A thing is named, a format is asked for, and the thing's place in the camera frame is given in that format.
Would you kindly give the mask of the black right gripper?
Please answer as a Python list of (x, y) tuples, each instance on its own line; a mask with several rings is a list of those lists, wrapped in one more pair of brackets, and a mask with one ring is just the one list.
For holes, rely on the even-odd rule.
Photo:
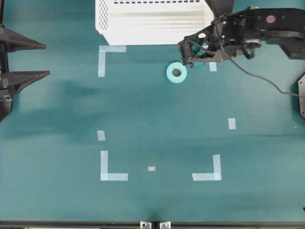
[[(177, 45), (182, 51), (182, 64), (194, 68), (196, 63), (222, 62), (240, 55), (254, 58), (255, 49), (262, 43), (259, 39), (242, 38), (243, 25), (245, 22), (236, 16), (223, 15), (214, 19), (210, 26), (185, 36)], [(195, 46), (199, 51), (183, 50), (187, 44), (190, 49)]]

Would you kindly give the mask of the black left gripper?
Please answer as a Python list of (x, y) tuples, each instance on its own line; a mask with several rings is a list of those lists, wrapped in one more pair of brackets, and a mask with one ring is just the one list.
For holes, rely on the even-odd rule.
[(13, 95), (27, 86), (50, 75), (50, 71), (9, 71), (10, 51), (46, 49), (46, 45), (25, 37), (3, 24), (4, 0), (0, 1), (0, 121), (12, 111)]

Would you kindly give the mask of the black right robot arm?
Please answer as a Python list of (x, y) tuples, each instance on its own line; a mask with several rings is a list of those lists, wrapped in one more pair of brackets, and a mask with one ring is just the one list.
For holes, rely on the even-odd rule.
[(178, 43), (183, 65), (222, 62), (243, 55), (254, 58), (262, 42), (278, 45), (292, 60), (305, 58), (305, 11), (251, 8), (224, 13), (211, 25)]

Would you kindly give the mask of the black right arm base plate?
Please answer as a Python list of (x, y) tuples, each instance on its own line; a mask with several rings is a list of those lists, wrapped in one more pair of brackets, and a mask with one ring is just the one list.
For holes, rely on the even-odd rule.
[(300, 115), (305, 118), (305, 75), (298, 80)]

